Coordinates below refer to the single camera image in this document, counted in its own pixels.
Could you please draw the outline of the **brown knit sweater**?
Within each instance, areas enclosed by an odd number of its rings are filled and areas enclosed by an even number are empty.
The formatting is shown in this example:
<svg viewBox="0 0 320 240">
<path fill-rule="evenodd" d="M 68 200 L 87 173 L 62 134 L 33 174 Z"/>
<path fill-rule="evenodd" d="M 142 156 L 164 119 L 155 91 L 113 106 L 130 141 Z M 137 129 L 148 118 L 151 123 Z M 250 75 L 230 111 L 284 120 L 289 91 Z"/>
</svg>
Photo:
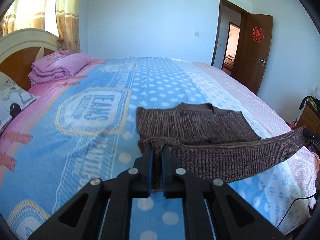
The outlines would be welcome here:
<svg viewBox="0 0 320 240">
<path fill-rule="evenodd" d="M 162 152 L 201 179 L 230 183 L 260 174 L 297 153 L 307 142 L 304 127 L 262 139 L 241 112 L 210 103 L 180 103 L 169 109 L 137 108 L 142 154 L 153 150 L 152 188 L 161 189 Z"/>
</svg>

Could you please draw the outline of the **clothes pile on dresser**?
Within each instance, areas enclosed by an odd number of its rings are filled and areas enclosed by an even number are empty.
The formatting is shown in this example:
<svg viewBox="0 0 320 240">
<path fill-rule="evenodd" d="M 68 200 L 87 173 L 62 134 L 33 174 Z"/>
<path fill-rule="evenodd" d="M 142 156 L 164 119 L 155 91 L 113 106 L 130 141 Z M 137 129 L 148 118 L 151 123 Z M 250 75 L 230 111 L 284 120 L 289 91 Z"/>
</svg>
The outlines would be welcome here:
<svg viewBox="0 0 320 240">
<path fill-rule="evenodd" d="M 313 107 L 314 110 L 316 110 L 317 112 L 319 112 L 319 108 L 320 108 L 320 100 L 317 98 L 314 98 L 313 96 L 306 96 L 300 106 L 299 106 L 299 110 L 302 110 L 303 107 L 306 105 L 306 103 L 310 103 L 310 105 Z"/>
</svg>

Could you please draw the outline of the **blue pink patterned bedsheet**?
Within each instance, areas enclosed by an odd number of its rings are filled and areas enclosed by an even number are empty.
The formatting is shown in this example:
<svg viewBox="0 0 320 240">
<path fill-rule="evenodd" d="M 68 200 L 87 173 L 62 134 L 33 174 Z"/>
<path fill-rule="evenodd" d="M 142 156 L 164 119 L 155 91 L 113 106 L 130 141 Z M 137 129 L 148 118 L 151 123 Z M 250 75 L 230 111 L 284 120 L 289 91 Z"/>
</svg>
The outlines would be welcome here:
<svg viewBox="0 0 320 240">
<path fill-rule="evenodd" d="M 242 111 L 262 139 L 290 131 L 266 103 L 223 71 L 164 57 L 89 64 L 67 80 L 35 85 L 40 96 L 1 134 L 1 215 L 28 239 L 92 178 L 107 180 L 141 156 L 136 110 L 211 103 Z M 229 185 L 277 226 L 292 201 L 316 192 L 319 158 L 305 147 L 262 174 Z M 182 204 L 153 193 L 134 199 L 130 239 L 185 239 Z"/>
</svg>

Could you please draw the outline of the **wooden dresser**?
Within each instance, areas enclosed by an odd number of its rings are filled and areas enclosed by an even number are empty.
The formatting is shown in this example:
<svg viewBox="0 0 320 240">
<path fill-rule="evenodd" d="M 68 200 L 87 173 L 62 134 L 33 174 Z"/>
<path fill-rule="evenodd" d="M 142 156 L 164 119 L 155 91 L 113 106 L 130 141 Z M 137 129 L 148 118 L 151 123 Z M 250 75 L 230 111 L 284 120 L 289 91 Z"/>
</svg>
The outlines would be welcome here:
<svg viewBox="0 0 320 240">
<path fill-rule="evenodd" d="M 298 119 L 294 129 L 301 126 L 306 126 L 309 130 L 320 135 L 320 118 L 319 113 L 312 107 L 312 105 L 307 102 L 305 104 L 304 110 Z"/>
</svg>

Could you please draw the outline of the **white patterned pillow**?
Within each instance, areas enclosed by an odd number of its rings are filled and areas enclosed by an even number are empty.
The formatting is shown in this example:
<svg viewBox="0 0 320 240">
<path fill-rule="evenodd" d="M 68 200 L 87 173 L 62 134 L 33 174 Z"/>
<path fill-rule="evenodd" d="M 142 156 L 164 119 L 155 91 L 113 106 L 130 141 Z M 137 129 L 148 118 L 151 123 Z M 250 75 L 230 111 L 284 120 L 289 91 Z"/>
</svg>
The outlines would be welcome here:
<svg viewBox="0 0 320 240">
<path fill-rule="evenodd" d="M 1 133 L 11 120 L 37 100 L 39 96 L 30 94 L 13 79 L 1 72 L 0 85 L 0 125 Z"/>
</svg>

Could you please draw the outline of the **folded pink blanket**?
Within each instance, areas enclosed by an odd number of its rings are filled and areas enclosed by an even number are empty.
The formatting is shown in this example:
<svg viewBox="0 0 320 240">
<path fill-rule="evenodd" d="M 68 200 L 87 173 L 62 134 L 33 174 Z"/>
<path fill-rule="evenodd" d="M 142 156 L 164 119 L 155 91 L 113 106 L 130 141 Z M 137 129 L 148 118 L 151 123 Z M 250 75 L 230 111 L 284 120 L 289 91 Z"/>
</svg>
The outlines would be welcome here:
<svg viewBox="0 0 320 240">
<path fill-rule="evenodd" d="M 61 80 L 74 76 L 90 61 L 88 54 L 70 54 L 68 50 L 56 51 L 33 62 L 28 77 L 32 85 Z"/>
</svg>

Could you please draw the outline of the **cream wooden headboard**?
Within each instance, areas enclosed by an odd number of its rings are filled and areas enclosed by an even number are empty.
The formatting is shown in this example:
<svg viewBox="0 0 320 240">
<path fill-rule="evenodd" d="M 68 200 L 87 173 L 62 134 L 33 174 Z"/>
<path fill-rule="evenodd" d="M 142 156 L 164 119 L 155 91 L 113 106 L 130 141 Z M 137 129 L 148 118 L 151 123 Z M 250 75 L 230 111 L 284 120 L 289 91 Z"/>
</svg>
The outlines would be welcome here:
<svg viewBox="0 0 320 240">
<path fill-rule="evenodd" d="M 42 29 L 21 29 L 1 37 L 1 72 L 25 90 L 34 61 L 58 50 L 54 34 Z"/>
</svg>

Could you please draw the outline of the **red double happiness decoration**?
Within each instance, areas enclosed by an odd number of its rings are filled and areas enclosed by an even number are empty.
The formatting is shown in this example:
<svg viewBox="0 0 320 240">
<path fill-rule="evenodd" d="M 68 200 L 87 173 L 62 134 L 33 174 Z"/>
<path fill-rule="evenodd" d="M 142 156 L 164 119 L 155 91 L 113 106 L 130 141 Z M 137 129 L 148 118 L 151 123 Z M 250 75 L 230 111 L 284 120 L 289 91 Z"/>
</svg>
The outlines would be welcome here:
<svg viewBox="0 0 320 240">
<path fill-rule="evenodd" d="M 253 41 L 260 42 L 264 38 L 262 31 L 263 30 L 260 27 L 253 28 L 253 32 L 251 34 Z"/>
</svg>

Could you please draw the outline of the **brown wooden door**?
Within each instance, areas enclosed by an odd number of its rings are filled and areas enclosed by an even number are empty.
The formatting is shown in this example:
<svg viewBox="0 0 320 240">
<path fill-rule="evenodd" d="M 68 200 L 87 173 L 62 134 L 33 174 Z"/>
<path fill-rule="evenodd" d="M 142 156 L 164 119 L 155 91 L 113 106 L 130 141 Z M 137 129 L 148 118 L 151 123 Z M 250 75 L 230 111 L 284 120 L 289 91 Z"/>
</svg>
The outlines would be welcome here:
<svg viewBox="0 0 320 240">
<path fill-rule="evenodd" d="M 270 52 L 273 17 L 263 14 L 247 14 L 245 22 L 241 22 L 241 26 L 244 28 L 240 30 L 231 77 L 257 94 L 265 74 Z M 260 42 L 253 41 L 251 36 L 255 27 L 260 27 L 263 30 L 264 38 Z M 266 60 L 264 66 L 259 59 Z"/>
</svg>

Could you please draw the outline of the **yellow patterned curtain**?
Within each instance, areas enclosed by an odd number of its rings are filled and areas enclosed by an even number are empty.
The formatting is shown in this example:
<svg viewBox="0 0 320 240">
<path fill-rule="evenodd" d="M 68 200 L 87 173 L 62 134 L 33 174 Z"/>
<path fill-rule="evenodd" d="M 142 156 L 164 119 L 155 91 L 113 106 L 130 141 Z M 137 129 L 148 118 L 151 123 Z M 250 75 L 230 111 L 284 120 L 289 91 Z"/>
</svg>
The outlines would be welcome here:
<svg viewBox="0 0 320 240">
<path fill-rule="evenodd" d="M 1 17 L 1 36 L 21 29 L 42 29 L 59 39 L 59 50 L 80 52 L 80 0 L 14 0 Z"/>
</svg>

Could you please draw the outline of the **dark brown door frame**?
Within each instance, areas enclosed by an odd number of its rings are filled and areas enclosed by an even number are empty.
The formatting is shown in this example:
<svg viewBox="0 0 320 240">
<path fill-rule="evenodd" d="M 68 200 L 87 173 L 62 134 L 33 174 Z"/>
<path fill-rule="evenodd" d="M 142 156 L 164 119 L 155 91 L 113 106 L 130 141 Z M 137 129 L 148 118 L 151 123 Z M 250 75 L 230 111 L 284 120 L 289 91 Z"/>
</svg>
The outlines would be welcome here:
<svg viewBox="0 0 320 240">
<path fill-rule="evenodd" d="M 216 40 L 211 65 L 231 75 L 240 39 L 240 30 L 244 27 L 248 11 L 228 0 L 220 0 Z"/>
</svg>

